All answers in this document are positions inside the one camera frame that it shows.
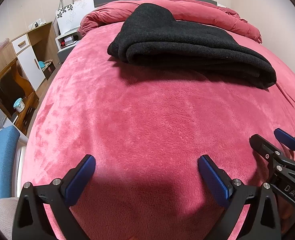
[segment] wooden desk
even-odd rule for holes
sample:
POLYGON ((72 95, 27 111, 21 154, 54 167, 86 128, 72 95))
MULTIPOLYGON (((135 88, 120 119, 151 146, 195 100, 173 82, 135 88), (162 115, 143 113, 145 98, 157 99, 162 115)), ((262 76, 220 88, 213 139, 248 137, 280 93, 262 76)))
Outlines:
POLYGON ((55 38, 52 22, 21 34, 0 52, 0 72, 17 57, 23 77, 30 81, 36 94, 40 97, 46 89, 47 80, 38 61, 51 58, 55 66, 58 64, 58 48, 55 38))

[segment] black folded garment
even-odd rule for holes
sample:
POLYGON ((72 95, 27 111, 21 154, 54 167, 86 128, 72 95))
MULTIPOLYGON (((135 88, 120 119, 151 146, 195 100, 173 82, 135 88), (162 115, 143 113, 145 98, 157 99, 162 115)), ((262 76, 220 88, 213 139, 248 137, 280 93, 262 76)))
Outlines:
POLYGON ((176 21, 168 9, 150 3, 138 6, 126 19, 107 53, 133 65, 243 78, 261 89, 277 81, 265 57, 240 46, 225 30, 176 21))

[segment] pink fleece fabric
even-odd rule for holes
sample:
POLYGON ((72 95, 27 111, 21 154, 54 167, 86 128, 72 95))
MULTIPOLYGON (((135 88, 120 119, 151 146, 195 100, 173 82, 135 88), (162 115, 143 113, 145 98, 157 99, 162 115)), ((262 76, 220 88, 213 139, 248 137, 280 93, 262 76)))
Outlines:
POLYGON ((196 0, 121 0, 110 2, 90 12, 81 21, 78 31, 85 36, 102 25, 123 22, 142 3, 153 3, 167 8, 176 20, 216 26, 262 43, 259 30, 229 8, 196 0))
POLYGON ((121 26, 88 32, 62 65, 31 130, 22 183, 50 183, 92 154, 96 171, 71 207, 90 239, 203 239, 223 209, 200 177, 197 159, 208 154, 245 184, 265 182, 267 163, 249 137, 258 133, 282 149, 273 130, 295 136, 295 74, 265 47, 234 33, 240 45, 270 61, 276 85, 261 90, 221 75, 128 65, 106 52, 121 26))

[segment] metal pin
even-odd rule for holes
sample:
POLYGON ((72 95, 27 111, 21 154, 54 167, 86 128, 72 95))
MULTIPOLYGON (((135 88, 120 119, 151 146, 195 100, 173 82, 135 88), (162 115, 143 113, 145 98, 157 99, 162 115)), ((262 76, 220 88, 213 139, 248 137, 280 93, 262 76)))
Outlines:
POLYGON ((269 183, 263 183, 263 187, 265 187, 266 189, 269 189, 270 188, 270 184, 269 183))
POLYGON ((30 182, 26 182, 26 183, 24 183, 23 187, 24 187, 24 188, 29 188, 29 187, 30 187, 30 185, 31 185, 31 183, 30 183, 30 182))
POLYGON ((54 179, 52 181, 52 183, 53 183, 53 185, 57 186, 57 185, 59 185, 61 183, 61 180, 60 179, 54 179))
POLYGON ((233 184, 234 184, 235 186, 240 186, 240 185, 242 184, 242 182, 241 182, 239 179, 234 179, 234 180, 233 180, 233 184))

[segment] white cabinet door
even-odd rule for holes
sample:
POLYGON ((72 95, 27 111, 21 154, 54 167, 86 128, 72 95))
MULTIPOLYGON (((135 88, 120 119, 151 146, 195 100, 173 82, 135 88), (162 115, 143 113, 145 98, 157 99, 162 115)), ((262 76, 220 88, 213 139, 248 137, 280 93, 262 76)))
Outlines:
POLYGON ((32 46, 29 46, 17 55, 26 77, 36 91, 45 79, 44 73, 37 62, 32 46))

